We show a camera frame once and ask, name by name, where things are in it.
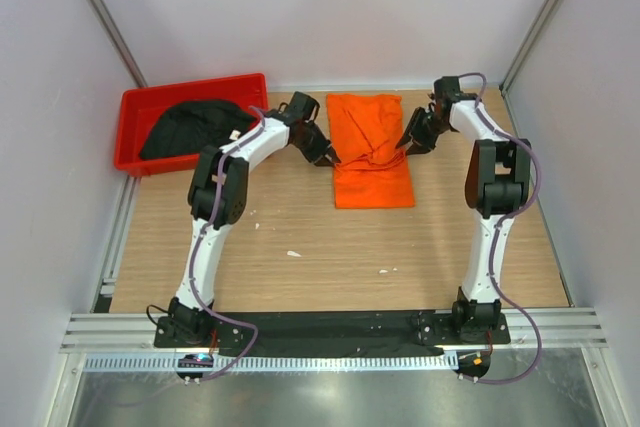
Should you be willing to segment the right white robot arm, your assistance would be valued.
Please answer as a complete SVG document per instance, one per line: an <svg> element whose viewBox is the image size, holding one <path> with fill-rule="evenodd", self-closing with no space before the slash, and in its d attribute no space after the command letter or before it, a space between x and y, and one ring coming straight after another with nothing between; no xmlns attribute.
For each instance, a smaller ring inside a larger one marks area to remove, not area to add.
<svg viewBox="0 0 640 427"><path fill-rule="evenodd" d="M475 231L451 312L429 320L422 338L441 333L445 342L485 343L501 329L501 269L514 217L529 201L530 144L501 128L482 95L465 92L459 76L434 82L429 105L416 108L397 146L408 155L427 154L449 131L472 144L464 197Z"/></svg>

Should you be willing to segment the orange t shirt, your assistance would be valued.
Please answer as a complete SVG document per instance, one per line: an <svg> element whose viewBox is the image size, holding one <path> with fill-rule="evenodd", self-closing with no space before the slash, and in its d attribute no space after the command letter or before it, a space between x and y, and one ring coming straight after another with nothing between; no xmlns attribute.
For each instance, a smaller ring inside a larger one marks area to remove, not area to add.
<svg viewBox="0 0 640 427"><path fill-rule="evenodd" d="M394 209L415 206L409 163L396 144L403 134L402 98L392 94L329 94L330 138L338 209Z"/></svg>

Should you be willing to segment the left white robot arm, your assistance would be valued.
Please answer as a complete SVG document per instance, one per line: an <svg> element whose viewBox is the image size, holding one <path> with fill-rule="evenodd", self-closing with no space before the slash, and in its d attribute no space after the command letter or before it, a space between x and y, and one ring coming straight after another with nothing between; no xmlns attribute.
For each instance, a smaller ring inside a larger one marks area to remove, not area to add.
<svg viewBox="0 0 640 427"><path fill-rule="evenodd" d="M257 327L213 310L214 283L227 237L244 214L251 171L272 154L293 145L315 166L339 162L331 141L316 123L319 102L294 92L288 102L266 113L257 125L223 147L199 154L187 200L192 237L184 274L164 315L156 322L156 347L203 347L228 324L252 333Z"/></svg>

